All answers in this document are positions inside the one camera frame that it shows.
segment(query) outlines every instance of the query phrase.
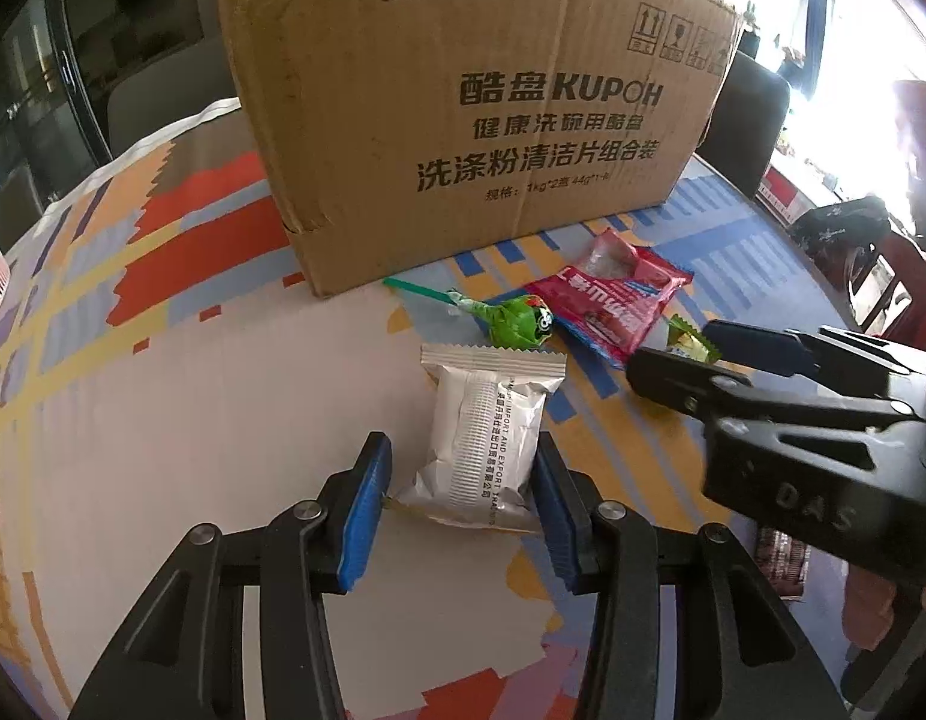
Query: chair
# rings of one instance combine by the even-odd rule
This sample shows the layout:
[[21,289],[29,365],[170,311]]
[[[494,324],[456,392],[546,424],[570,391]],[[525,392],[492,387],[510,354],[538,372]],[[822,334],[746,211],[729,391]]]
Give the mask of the chair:
[[745,196],[755,197],[788,110],[789,84],[736,52],[696,153]]
[[9,251],[43,215],[30,166],[14,167],[0,187],[0,249]]
[[236,96],[222,37],[206,38],[119,82],[107,101],[116,157],[167,124]]

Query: lollipop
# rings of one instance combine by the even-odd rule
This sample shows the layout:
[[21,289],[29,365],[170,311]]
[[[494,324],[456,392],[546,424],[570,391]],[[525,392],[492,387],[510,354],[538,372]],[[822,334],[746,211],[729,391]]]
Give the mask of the lollipop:
[[457,290],[445,293],[411,284],[397,278],[385,278],[383,284],[398,290],[423,295],[442,303],[449,303],[486,322],[490,332],[490,343],[508,349],[537,349],[553,330],[553,314],[538,295],[517,295],[490,305],[480,300],[467,298]]

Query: hanging dark cloth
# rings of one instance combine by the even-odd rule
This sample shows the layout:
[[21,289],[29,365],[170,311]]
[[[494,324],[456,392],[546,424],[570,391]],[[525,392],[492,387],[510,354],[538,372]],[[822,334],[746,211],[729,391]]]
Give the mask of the hanging dark cloth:
[[807,0],[807,58],[802,65],[802,95],[811,100],[823,63],[823,40],[826,37],[826,0]]

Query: red candy package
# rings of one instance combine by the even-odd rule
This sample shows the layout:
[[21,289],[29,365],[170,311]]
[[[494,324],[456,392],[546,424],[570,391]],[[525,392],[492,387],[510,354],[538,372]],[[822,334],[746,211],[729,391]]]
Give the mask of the red candy package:
[[527,284],[553,316],[613,367],[624,367],[676,290],[693,274],[612,230],[594,238],[582,260]]

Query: colorful patterned tablecloth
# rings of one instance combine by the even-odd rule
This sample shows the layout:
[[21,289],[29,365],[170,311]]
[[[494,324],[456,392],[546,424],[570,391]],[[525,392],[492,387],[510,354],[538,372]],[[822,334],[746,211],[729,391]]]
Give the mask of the colorful patterned tablecloth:
[[[215,113],[234,105],[217,106]],[[778,227],[690,162],[666,204],[409,271],[490,298],[572,261],[607,226],[695,272],[673,301],[783,329],[843,325]],[[313,298],[239,111],[148,139],[54,206],[12,250],[0,312],[0,660],[42,717],[63,718],[103,647],[188,528],[257,527],[393,440],[394,478],[425,456],[434,389],[421,341],[478,343],[469,317],[371,284]],[[632,396],[578,343],[546,428],[603,495],[695,530],[741,518],[699,492],[698,425]],[[794,605],[831,674],[841,565],[817,555]],[[261,718],[255,595],[247,716]],[[364,579],[327,599],[356,720],[569,718],[594,601],[567,595],[540,538],[384,512]],[[663,594],[660,716],[672,707]]]

